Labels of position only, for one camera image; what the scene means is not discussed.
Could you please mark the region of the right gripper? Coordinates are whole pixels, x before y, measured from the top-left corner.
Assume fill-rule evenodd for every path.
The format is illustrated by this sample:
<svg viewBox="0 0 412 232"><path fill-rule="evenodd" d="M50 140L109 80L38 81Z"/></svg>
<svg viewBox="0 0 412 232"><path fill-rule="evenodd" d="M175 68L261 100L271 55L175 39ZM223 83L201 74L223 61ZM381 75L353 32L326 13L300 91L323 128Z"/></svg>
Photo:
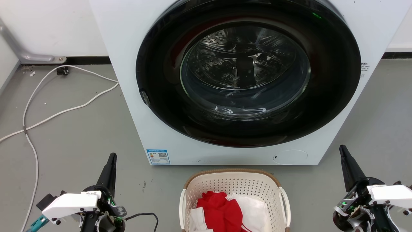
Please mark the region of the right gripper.
<svg viewBox="0 0 412 232"><path fill-rule="evenodd" d="M334 208L333 222L343 232L404 232L390 215L399 208L411 215L411 186L386 185L366 177L347 147L339 147L346 196Z"/></svg>

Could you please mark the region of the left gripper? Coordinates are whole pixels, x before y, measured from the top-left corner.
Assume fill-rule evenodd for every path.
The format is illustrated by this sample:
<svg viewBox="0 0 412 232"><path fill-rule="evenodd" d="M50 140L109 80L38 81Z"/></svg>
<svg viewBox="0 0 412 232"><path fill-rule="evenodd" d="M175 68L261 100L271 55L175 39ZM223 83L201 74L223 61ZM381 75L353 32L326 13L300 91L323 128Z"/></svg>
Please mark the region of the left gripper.
<svg viewBox="0 0 412 232"><path fill-rule="evenodd" d="M81 232L124 232L127 215L125 207L115 203L115 182L117 173L117 154L110 153L97 185L90 186L82 193L97 195L97 206L91 210L81 210Z"/></svg>

